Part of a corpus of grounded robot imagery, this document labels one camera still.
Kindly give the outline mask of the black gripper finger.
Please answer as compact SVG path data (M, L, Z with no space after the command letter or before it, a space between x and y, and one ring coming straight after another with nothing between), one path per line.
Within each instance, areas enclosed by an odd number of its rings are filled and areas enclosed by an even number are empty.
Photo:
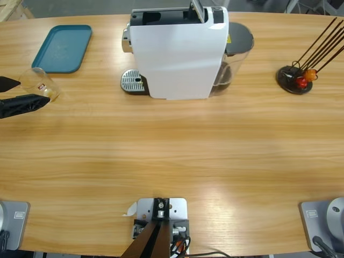
M50 101L49 97L36 94L1 99L1 119L36 111Z
M20 85L20 82L12 78L0 76L0 93L9 91Z

